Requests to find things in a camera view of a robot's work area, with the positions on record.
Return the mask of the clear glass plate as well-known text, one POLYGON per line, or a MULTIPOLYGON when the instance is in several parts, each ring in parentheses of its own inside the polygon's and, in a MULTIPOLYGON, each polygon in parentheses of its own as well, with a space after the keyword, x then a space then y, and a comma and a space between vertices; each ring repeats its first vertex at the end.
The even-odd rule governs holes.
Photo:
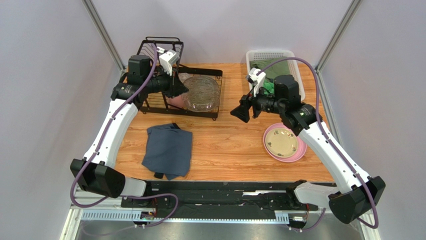
POLYGON ((182 94, 184 106, 193 112, 213 111, 220 102, 220 86, 209 76, 192 76, 183 84, 188 92, 182 94))

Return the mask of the cream patterned plate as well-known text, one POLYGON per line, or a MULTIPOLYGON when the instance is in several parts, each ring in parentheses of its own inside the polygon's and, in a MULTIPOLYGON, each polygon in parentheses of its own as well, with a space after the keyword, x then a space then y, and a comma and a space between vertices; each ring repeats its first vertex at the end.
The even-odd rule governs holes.
POLYGON ((275 127, 266 131, 264 136, 266 149, 275 157, 292 157, 299 148, 299 142, 287 128, 275 127))

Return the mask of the large pink plate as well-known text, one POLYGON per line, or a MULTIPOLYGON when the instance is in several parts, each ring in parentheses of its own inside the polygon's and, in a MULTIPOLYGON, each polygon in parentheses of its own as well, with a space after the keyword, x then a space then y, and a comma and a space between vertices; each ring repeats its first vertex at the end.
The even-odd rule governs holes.
POLYGON ((269 153, 269 151, 266 149, 266 146, 265 146, 265 143, 264 143, 264 137, 265 137, 265 135, 266 135, 266 131, 267 130, 269 130, 269 129, 272 129, 272 128, 286 128, 286 129, 288 129, 288 130, 290 130, 289 128, 287 128, 286 126, 284 126, 284 124, 283 123, 275 123, 275 124, 272 124, 272 125, 270 125, 266 130, 265 130, 265 132, 264 132, 264 134, 263 134, 263 145, 264 145, 264 148, 265 148, 265 150, 267 151, 267 153, 272 157, 272 158, 274 158, 274 159, 276 159, 276 160, 278 160, 278 161, 280 161, 280 162, 284 162, 284 163, 293 163, 293 162, 296 162, 296 161, 298 161, 298 160, 300 160, 304 155, 305 155, 305 153, 306 153, 306 151, 307 151, 307 145, 299 138, 299 137, 297 137, 291 130, 291 132, 294 134, 294 136, 297 138, 297 140, 298 140, 298 144, 299 144, 299 146, 298 146, 298 149, 297 149, 297 151, 296 151, 296 153, 293 155, 293 156, 291 156, 291 157, 288 157, 288 158, 281 158, 281 157, 276 157, 276 156, 273 156, 271 153, 269 153))

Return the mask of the pink mug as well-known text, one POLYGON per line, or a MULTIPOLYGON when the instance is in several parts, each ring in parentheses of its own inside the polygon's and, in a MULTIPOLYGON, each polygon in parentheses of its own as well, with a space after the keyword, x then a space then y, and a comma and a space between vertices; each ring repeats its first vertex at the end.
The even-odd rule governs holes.
POLYGON ((175 108, 184 108, 185 104, 183 102, 183 98, 181 95, 176 96, 174 98, 166 98, 166 101, 169 105, 173 105, 175 108))

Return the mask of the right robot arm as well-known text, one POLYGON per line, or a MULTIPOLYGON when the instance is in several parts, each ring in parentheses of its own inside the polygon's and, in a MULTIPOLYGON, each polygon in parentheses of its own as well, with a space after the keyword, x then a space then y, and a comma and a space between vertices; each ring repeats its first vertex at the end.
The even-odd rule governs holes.
POLYGON ((274 80, 274 96, 267 96, 263 94, 263 77, 248 75, 247 80, 251 90, 241 97, 231 115, 247 123, 250 109, 253 118, 261 112, 278 114, 282 123, 313 150, 335 181, 335 187, 306 180, 294 182, 286 188, 290 205, 330 209, 344 224, 359 220, 368 211, 375 214, 385 181, 368 174, 336 142, 316 109, 301 101, 298 82, 291 75, 280 75, 274 80))

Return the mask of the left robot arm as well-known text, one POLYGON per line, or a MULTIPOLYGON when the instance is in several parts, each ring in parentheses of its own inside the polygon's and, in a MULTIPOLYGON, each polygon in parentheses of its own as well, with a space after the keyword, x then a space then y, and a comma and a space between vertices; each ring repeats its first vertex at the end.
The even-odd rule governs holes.
POLYGON ((144 180, 127 177, 115 170, 116 159, 124 136, 144 101, 150 94, 163 93, 169 98, 188 92, 179 80, 179 55, 169 50, 147 55, 133 55, 128 71, 112 90, 105 120, 94 142, 82 159, 73 159, 74 175, 70 197, 76 187, 105 198, 142 197, 147 188, 144 180))

